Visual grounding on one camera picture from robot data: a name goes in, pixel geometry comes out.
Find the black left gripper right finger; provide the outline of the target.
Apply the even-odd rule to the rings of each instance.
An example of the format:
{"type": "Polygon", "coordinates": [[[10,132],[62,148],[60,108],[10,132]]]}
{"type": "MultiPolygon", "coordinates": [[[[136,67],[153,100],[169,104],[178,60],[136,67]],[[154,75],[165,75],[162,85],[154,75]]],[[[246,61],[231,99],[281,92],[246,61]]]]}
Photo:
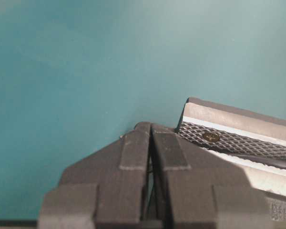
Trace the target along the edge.
{"type": "Polygon", "coordinates": [[[151,126],[157,217],[166,229],[272,229],[264,194],[244,171],[151,126]]]}

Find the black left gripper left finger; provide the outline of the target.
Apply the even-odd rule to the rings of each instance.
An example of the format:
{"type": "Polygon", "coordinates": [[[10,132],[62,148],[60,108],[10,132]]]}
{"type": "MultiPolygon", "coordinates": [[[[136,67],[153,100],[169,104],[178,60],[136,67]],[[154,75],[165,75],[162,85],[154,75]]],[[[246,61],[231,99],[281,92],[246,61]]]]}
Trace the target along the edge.
{"type": "Polygon", "coordinates": [[[137,229],[147,192],[150,125],[67,167],[43,200],[40,229],[137,229]]]}

